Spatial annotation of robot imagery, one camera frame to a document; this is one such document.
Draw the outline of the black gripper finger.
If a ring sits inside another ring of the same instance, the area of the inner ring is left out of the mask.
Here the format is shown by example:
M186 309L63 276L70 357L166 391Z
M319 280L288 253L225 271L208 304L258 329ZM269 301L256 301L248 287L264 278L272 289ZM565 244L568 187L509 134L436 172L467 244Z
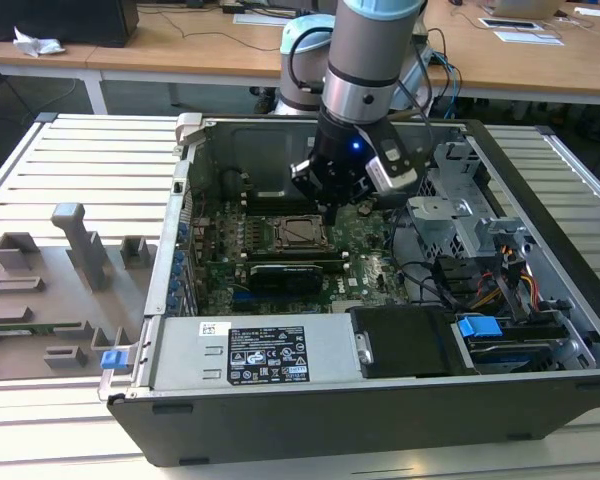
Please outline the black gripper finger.
M306 199L313 203L321 214L326 225L331 224L331 204L327 192L312 170L312 159L306 159L290 167L290 176L293 185Z
M371 193L374 187L367 178L358 178L354 180L343 180L334 187L333 200L330 207L330 224L336 223L338 212L347 205L356 205L364 201Z

